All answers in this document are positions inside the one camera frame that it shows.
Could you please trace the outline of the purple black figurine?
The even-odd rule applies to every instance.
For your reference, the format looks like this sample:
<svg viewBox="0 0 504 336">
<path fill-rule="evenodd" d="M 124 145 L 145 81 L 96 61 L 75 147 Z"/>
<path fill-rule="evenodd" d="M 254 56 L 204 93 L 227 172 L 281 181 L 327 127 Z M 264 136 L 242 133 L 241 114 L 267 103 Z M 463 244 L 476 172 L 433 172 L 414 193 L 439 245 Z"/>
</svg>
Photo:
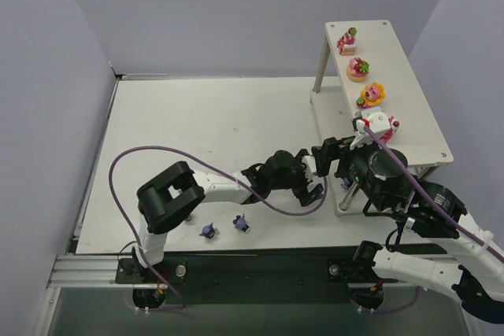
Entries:
<svg viewBox="0 0 504 336">
<path fill-rule="evenodd" d="M 341 187 L 345 190 L 345 191 L 348 191 L 351 186 L 353 185 L 353 180 L 351 178 L 343 178 L 342 179 L 342 183 L 341 183 Z"/>
</svg>

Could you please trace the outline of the pink bear strawberry hat toy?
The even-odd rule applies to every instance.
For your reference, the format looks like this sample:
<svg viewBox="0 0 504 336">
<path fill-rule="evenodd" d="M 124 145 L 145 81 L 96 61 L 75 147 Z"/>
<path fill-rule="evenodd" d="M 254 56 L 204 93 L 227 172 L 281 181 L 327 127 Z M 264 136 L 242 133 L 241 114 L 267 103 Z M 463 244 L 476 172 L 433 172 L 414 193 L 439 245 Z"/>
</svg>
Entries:
<svg viewBox="0 0 504 336">
<path fill-rule="evenodd" d="M 398 130 L 399 126 L 400 126 L 400 121 L 395 118 L 394 116 L 391 116 L 389 119 L 389 125 L 390 125 L 390 128 L 388 131 L 386 131 L 381 137 L 380 139 L 383 141 L 383 142 L 388 142 L 393 136 L 394 134 L 396 133 L 396 131 Z"/>
</svg>

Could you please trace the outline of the pink bear sunflower toy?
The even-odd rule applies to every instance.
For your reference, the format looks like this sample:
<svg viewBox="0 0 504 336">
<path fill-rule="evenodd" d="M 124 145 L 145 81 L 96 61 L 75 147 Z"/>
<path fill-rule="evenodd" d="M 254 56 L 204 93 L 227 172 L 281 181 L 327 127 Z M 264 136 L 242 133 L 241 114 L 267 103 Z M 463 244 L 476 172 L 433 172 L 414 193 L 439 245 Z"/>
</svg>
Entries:
<svg viewBox="0 0 504 336">
<path fill-rule="evenodd" d="M 368 109 L 379 105 L 386 97 L 384 86 L 378 82 L 367 85 L 356 100 L 360 109 Z"/>
</svg>

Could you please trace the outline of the pink bear donut toy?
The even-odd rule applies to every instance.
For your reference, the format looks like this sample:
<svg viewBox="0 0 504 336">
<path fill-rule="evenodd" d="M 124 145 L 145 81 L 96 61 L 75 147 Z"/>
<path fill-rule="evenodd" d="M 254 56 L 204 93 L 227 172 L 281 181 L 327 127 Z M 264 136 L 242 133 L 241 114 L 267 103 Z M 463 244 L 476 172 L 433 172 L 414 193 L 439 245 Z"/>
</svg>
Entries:
<svg viewBox="0 0 504 336">
<path fill-rule="evenodd" d="M 350 59 L 346 67 L 347 78 L 354 83 L 361 83 L 365 81 L 369 75 L 370 64 L 359 58 L 354 57 Z"/>
</svg>

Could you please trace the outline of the pink bear cake slice toy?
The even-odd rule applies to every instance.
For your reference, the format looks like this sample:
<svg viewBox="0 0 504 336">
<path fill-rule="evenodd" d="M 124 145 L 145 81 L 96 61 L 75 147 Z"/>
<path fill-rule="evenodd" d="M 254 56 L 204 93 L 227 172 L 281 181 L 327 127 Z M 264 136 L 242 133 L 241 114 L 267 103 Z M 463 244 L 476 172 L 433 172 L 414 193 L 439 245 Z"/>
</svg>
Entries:
<svg viewBox="0 0 504 336">
<path fill-rule="evenodd" d="M 337 41 L 336 47 L 342 56 L 354 55 L 357 50 L 356 35 L 357 29 L 355 27 L 349 28 Z"/>
</svg>

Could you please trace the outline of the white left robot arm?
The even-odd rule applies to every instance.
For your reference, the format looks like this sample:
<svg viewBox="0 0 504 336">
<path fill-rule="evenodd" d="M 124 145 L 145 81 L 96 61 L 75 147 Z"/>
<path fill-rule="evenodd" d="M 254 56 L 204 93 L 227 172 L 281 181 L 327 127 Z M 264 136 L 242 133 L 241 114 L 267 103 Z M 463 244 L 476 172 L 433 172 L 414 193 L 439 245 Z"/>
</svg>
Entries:
<svg viewBox="0 0 504 336">
<path fill-rule="evenodd" d="M 302 207 L 321 204 L 326 195 L 324 184 L 313 184 L 314 159 L 307 150 L 293 155 L 279 150 L 264 163 L 231 175 L 191 169 L 178 161 L 137 190 L 142 215 L 139 246 L 135 248 L 141 269 L 160 264 L 168 233 L 177 228 L 201 203 L 231 202 L 251 205 L 263 202 L 274 190 L 289 190 Z"/>
</svg>

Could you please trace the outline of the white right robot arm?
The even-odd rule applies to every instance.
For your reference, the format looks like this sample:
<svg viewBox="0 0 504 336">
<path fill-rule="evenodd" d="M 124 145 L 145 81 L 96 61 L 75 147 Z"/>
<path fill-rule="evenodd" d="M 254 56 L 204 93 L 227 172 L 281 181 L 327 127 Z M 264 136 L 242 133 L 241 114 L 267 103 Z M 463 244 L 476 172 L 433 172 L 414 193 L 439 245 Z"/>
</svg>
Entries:
<svg viewBox="0 0 504 336">
<path fill-rule="evenodd" d="M 336 175 L 352 179 L 367 198 L 367 217 L 387 217 L 396 231 L 411 231 L 454 258 L 440 263 L 399 252 L 397 246 L 363 241 L 354 255 L 356 270 L 434 290 L 472 316 L 503 322 L 503 251 L 448 188 L 417 178 L 406 157 L 382 141 L 354 146 L 354 139 L 327 138 L 311 153 L 319 177 L 337 162 Z"/>
</svg>

